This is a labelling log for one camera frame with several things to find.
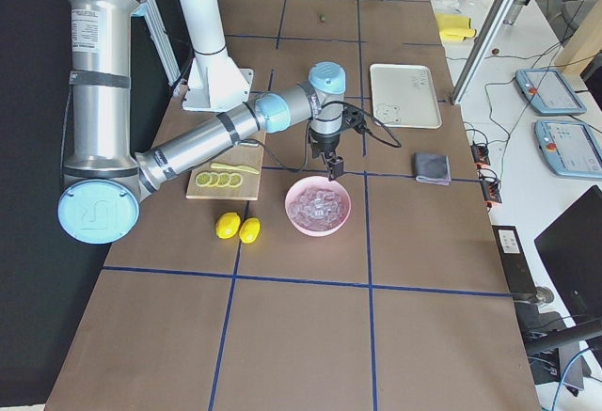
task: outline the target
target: pink bowl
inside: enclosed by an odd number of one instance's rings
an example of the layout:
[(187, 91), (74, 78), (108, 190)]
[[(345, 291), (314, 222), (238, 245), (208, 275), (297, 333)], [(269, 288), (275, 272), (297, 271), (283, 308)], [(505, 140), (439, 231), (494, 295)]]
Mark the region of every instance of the pink bowl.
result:
[[(293, 218), (291, 217), (291, 214), (289, 212), (289, 207), (294, 201), (298, 200), (299, 197), (303, 195), (303, 193), (306, 190), (310, 188), (329, 190), (335, 192), (337, 195), (339, 195), (339, 197), (341, 197), (341, 203), (345, 205), (346, 212), (342, 221), (336, 227), (333, 227), (328, 230), (311, 230), (303, 228), (293, 221)], [(340, 183), (336, 181), (329, 181), (328, 178), (325, 178), (324, 176), (309, 176), (300, 181), (297, 181), (289, 189), (288, 193), (286, 194), (286, 198), (284, 199), (284, 209), (286, 211), (287, 216), (289, 217), (289, 220), (291, 220), (291, 223), (293, 223), (293, 226), (295, 226), (301, 232), (312, 237), (324, 237), (326, 235), (330, 235), (336, 232), (342, 227), (342, 225), (345, 224), (347, 218), (349, 218), (349, 214), (351, 213), (351, 198), (349, 198), (347, 190), (345, 190)]]

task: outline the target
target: wooden cutting board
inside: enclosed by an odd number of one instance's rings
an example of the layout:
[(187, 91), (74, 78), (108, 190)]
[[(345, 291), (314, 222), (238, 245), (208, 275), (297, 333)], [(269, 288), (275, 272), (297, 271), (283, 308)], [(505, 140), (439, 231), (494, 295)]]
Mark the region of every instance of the wooden cutting board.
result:
[[(265, 141), (265, 132), (261, 131), (250, 138), (254, 138), (261, 142)], [(257, 169), (260, 174), (247, 173), (244, 171), (236, 171), (243, 177), (243, 183), (240, 187), (199, 187), (196, 183), (197, 174), (201, 171), (208, 172), (227, 172), (232, 173), (234, 171), (223, 170), (223, 169), (212, 169), (211, 163), (217, 162), (220, 164), (227, 165), (246, 165), (252, 166)], [(248, 147), (248, 146), (237, 146), (231, 150), (227, 150), (219, 157), (216, 157), (211, 162), (195, 168), (190, 173), (190, 179), (188, 180), (188, 188), (186, 189), (186, 197), (189, 199), (243, 199), (247, 201), (256, 201), (260, 191), (260, 179), (261, 179), (261, 164), (263, 162), (263, 148)]]

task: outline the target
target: white table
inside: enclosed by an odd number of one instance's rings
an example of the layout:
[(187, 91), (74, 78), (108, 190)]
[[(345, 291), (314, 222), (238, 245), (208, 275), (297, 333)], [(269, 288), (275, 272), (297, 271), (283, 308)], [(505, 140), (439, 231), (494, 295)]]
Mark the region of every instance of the white table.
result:
[[(459, 0), (459, 6), (442, 5), (441, 0), (432, 0), (435, 12), (457, 12), (472, 20), (472, 27), (480, 30), (483, 26), (487, 11), (494, 0)], [(489, 83), (509, 82), (515, 76), (515, 71), (530, 68), (537, 59), (503, 58), (502, 55), (530, 57), (539, 55), (546, 48), (557, 43), (557, 38), (549, 27), (546, 18), (534, 1), (522, 9), (514, 25), (503, 25), (498, 32), (493, 48), (499, 49), (498, 57), (487, 58), (473, 81), (469, 84), (467, 93), (460, 102), (463, 119), (470, 127), (484, 132), (489, 141), (506, 140), (507, 135), (489, 118), (489, 105), (485, 94), (485, 85)], [(455, 81), (466, 63), (466, 58), (472, 48), (473, 40), (462, 42), (444, 42), (451, 78)], [(546, 67), (560, 48), (553, 49), (536, 63), (536, 67)], [(586, 90), (587, 87), (578, 76), (568, 77), (574, 90)], [(493, 108), (493, 118), (507, 131), (512, 133), (511, 140), (503, 156), (504, 143), (494, 143), (489, 146), (492, 169), (501, 175), (501, 198), (503, 204), (495, 206), (489, 216), (493, 225), (516, 226), (520, 242), (523, 246), (534, 282), (538, 286), (550, 288), (556, 296), (553, 303), (541, 308), (541, 312), (558, 311), (562, 316), (569, 315), (561, 302), (554, 285), (535, 248), (534, 239), (570, 204), (579, 198), (588, 188), (602, 181), (560, 178), (551, 172), (544, 163), (539, 152), (533, 125), (538, 117), (531, 108), (525, 109), (526, 100), (518, 91), (515, 83), (505, 86), (488, 86)], [(602, 112), (589, 92), (579, 94), (588, 108), (588, 112), (579, 117), (602, 128)], [(598, 142), (602, 143), (602, 135), (595, 134)], [(475, 141), (483, 142), (479, 134)], [(602, 377), (602, 370), (591, 354), (585, 356), (593, 370), (593, 376)], [(537, 387), (540, 402), (544, 407), (550, 407), (557, 383)], [(585, 390), (577, 398), (564, 390), (557, 404), (557, 410), (594, 410), (602, 403), (602, 384), (594, 380), (585, 380)]]

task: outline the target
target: black monitor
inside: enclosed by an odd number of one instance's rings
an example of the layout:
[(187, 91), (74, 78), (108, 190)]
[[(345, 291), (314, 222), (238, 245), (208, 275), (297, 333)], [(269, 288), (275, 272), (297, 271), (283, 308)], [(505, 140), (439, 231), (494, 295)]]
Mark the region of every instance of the black monitor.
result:
[[(587, 190), (536, 239), (543, 265), (577, 324), (602, 317), (602, 190)], [(602, 346), (602, 337), (589, 340)], [(602, 364), (602, 353), (594, 352)]]

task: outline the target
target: gray cloth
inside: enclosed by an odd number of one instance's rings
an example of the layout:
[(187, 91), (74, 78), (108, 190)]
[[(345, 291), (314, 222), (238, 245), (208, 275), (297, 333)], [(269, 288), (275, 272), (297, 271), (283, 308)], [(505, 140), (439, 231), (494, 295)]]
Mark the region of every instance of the gray cloth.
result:
[(449, 185), (452, 180), (450, 159), (447, 155), (433, 154), (431, 152), (415, 152), (413, 167), (418, 182)]

